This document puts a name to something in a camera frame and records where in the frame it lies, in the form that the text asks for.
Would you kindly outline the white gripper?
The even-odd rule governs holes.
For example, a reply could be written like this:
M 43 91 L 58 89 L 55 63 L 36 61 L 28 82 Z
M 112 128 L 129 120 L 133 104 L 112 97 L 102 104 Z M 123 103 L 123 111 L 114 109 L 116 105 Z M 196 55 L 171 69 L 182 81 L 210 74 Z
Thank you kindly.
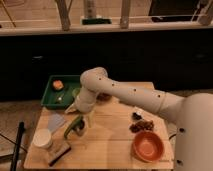
M 95 124 L 95 114 L 90 112 L 93 110 L 94 106 L 95 104 L 74 102 L 65 110 L 65 114 L 69 114 L 73 112 L 80 112 L 82 114 L 89 113 L 87 115 L 87 122 L 88 122 L 89 128 L 92 128 Z

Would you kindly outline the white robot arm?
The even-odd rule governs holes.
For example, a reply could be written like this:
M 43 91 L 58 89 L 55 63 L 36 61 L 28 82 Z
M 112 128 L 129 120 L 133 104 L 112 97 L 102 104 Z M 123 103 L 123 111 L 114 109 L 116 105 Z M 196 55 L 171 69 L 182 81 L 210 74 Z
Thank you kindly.
M 66 112 L 89 113 L 105 93 L 172 122 L 177 127 L 174 171 L 213 171 L 213 94 L 182 97 L 112 80 L 95 67 L 80 75 L 81 89 Z

